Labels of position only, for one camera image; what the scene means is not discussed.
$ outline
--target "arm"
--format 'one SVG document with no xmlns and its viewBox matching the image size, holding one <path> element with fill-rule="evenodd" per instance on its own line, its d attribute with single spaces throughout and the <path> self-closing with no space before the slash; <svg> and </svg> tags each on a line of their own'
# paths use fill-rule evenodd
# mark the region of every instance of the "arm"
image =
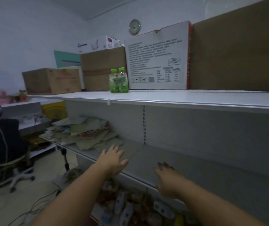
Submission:
<svg viewBox="0 0 269 226">
<path fill-rule="evenodd" d="M 159 192 L 183 201 L 204 226 L 264 226 L 253 216 L 232 205 L 230 202 L 201 188 L 186 179 L 168 164 L 159 163 L 153 170 L 159 176 Z"/>
<path fill-rule="evenodd" d="M 97 162 L 61 192 L 30 226 L 85 225 L 103 183 L 127 165 L 127 159 L 120 162 L 123 153 L 114 145 L 107 153 L 103 150 Z"/>
</svg>

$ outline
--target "teal panel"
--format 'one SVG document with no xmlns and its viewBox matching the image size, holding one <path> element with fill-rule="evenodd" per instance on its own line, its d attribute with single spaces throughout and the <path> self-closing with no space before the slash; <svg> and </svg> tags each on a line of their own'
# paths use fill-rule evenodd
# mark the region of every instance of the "teal panel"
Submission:
<svg viewBox="0 0 269 226">
<path fill-rule="evenodd" d="M 80 63 L 80 54 L 54 51 L 57 68 L 65 67 L 64 61 Z"/>
</svg>

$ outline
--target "chair wheel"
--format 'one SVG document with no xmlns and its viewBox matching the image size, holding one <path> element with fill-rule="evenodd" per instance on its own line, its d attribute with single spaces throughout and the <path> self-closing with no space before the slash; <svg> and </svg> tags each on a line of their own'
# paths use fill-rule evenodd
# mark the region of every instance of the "chair wheel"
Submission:
<svg viewBox="0 0 269 226">
<path fill-rule="evenodd" d="M 16 190 L 16 188 L 15 187 L 12 187 L 12 188 L 10 188 L 10 193 L 13 193 L 14 191 Z"/>
</svg>

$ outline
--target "barcode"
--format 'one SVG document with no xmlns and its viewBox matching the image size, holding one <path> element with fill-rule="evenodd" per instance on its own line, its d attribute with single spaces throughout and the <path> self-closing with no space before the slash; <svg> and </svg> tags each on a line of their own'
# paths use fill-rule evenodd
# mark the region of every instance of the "barcode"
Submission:
<svg viewBox="0 0 269 226">
<path fill-rule="evenodd" d="M 149 83 L 154 83 L 154 77 L 148 77 L 148 82 Z"/>
</svg>

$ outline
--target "plastic bottle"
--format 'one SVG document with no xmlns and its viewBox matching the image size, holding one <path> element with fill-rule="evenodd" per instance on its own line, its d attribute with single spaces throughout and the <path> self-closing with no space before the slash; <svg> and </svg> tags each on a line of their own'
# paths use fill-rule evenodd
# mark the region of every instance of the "plastic bottle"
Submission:
<svg viewBox="0 0 269 226">
<path fill-rule="evenodd" d="M 119 77 L 118 77 L 117 69 L 115 68 L 111 69 L 110 92 L 119 93 Z"/>
<path fill-rule="evenodd" d="M 129 87 L 128 87 L 128 78 L 127 73 L 125 72 L 124 67 L 119 68 L 119 92 L 120 93 L 128 93 Z"/>
</svg>

